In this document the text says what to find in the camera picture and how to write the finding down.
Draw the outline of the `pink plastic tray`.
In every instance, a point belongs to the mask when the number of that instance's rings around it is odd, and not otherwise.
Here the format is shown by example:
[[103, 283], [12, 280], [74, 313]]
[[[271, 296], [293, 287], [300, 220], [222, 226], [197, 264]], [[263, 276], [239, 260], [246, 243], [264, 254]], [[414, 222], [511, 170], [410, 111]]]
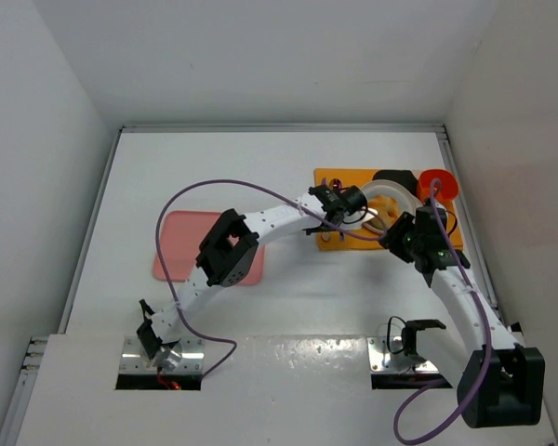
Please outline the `pink plastic tray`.
[[[220, 213], [177, 210], [164, 219], [160, 244], [172, 282], [185, 282], [189, 278], [195, 259], [199, 254], [199, 243], [218, 220]], [[265, 248], [260, 248], [253, 264], [239, 285], [255, 285], [260, 282], [264, 271]], [[155, 251], [153, 277], [165, 282], [166, 276]]]

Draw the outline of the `golden knotted bread roll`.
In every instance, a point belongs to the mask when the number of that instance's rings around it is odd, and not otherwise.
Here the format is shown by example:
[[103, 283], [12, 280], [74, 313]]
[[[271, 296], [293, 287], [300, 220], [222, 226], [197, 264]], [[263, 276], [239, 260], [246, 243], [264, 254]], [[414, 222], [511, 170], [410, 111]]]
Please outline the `golden knotted bread roll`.
[[367, 220], [364, 227], [375, 233], [388, 230], [401, 215], [398, 202], [385, 195], [378, 195], [368, 203], [368, 206], [368, 213], [372, 217]]

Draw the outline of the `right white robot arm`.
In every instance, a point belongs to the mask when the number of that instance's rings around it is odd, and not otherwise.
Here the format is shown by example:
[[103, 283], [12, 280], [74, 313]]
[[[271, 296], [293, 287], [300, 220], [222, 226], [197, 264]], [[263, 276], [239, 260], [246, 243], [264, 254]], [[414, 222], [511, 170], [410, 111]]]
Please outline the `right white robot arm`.
[[472, 428], [533, 426], [541, 417], [545, 360], [499, 320], [480, 293], [467, 257], [452, 247], [447, 212], [421, 206], [404, 212], [380, 244], [414, 265], [445, 306], [460, 336], [436, 319], [406, 321], [398, 354], [431, 362], [456, 390]]

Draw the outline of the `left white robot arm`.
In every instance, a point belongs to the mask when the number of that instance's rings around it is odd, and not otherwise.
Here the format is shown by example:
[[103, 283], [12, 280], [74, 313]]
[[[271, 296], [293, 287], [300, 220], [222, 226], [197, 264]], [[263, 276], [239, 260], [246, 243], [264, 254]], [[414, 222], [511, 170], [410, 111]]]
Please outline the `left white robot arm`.
[[233, 208], [221, 213], [198, 244], [193, 268], [181, 285], [173, 283], [164, 257], [160, 231], [166, 211], [173, 202], [164, 206], [156, 223], [155, 249], [173, 307], [153, 311], [141, 301], [143, 323], [137, 329], [143, 354], [152, 367], [171, 367], [172, 350], [181, 338], [180, 327], [200, 339], [228, 344], [236, 349], [237, 343], [233, 340], [197, 332], [188, 322], [187, 315], [202, 309], [223, 289], [241, 282], [253, 266], [257, 251], [266, 244], [301, 231], [308, 234], [329, 230], [349, 233], [359, 226], [355, 219], [367, 206], [367, 198], [356, 186], [344, 190], [332, 190], [326, 185], [310, 187], [298, 198], [289, 199], [244, 181], [226, 182], [261, 191], [281, 204], [253, 213], [240, 214]]

